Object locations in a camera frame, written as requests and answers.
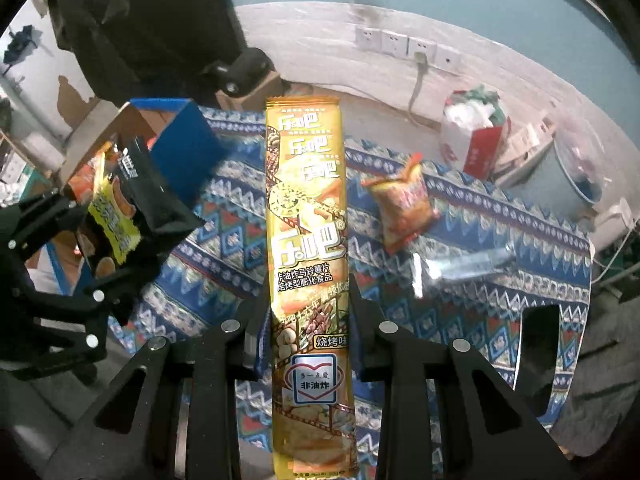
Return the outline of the long yellow snack pack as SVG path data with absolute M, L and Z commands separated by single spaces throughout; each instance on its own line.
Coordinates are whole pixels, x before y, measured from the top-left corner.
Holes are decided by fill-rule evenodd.
M 274 473 L 353 476 L 346 164 L 337 99 L 267 101 L 265 178 Z

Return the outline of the orange spicy chips bag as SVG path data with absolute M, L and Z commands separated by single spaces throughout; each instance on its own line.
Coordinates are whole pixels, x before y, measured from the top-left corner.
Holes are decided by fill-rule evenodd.
M 390 255 L 406 247 L 438 218 L 422 174 L 422 155 L 413 153 L 397 174 L 362 179 L 380 212 L 383 243 Z

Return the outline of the black yellow snack bag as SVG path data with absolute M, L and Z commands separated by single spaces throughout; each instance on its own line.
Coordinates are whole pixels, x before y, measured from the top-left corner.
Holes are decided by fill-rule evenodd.
M 204 221 L 171 191 L 138 136 L 98 181 L 77 233 L 94 278 L 151 270 Z

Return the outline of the silver foil snack bag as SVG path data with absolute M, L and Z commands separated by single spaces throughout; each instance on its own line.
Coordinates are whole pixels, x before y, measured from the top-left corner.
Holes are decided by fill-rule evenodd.
M 439 259 L 413 254 L 412 289 L 416 298 L 422 298 L 432 289 L 492 278 L 509 273 L 517 266 L 518 258 L 512 244 Z

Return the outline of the blue patterned tablecloth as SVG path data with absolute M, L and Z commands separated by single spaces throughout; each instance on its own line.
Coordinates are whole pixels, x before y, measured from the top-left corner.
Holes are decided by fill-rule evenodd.
M 548 435 L 573 378 L 590 253 L 572 222 L 420 155 L 344 138 L 334 99 L 206 108 L 219 142 L 130 315 L 138 356 L 195 353 L 190 477 L 567 479 Z

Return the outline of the cardboard box blue tape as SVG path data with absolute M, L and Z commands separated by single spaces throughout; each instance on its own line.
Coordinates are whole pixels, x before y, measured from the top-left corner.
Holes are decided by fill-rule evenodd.
M 113 169 L 118 156 L 138 136 L 148 147 L 154 166 L 171 191 L 194 212 L 198 193 L 210 170 L 221 161 L 224 149 L 196 103 L 187 99 L 134 99 L 122 108 L 93 150 L 104 154 L 105 162 L 104 167 L 94 173 L 88 203 L 98 181 Z M 88 203 L 81 203 L 73 195 L 64 197 L 84 206 L 87 212 Z M 165 260 L 151 270 L 134 269 L 145 274 L 143 287 L 160 274 Z

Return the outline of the red white paper bag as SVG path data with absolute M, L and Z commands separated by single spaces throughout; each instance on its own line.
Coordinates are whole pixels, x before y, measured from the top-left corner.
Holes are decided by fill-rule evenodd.
M 497 91 L 484 84 L 454 91 L 442 110 L 440 154 L 449 167 L 487 180 L 511 128 Z

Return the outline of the white red small carton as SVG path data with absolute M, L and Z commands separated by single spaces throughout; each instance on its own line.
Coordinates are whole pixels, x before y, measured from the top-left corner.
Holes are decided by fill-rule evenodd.
M 551 148 L 556 125 L 548 115 L 510 134 L 498 154 L 490 180 L 500 188 L 512 188 L 527 179 Z

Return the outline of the grey-blue trash bin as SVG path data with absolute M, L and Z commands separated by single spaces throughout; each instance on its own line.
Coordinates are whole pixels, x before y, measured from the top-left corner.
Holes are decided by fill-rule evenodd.
M 602 198 L 603 163 L 602 143 L 591 130 L 560 131 L 530 175 L 512 188 L 512 194 L 557 216 L 579 218 Z

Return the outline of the black round speaker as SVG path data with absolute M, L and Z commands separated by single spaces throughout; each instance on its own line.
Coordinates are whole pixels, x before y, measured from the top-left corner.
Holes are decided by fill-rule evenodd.
M 232 63 L 215 61 L 201 75 L 212 80 L 227 96 L 240 98 L 255 90 L 272 70 L 272 62 L 263 50 L 246 48 Z

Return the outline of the white wall socket strip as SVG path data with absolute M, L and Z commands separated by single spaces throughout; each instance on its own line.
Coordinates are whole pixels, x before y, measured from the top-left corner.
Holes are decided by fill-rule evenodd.
M 355 44 L 360 50 L 402 60 L 418 62 L 424 58 L 428 66 L 450 74 L 458 74 L 461 70 L 462 55 L 456 49 L 398 32 L 357 25 Z

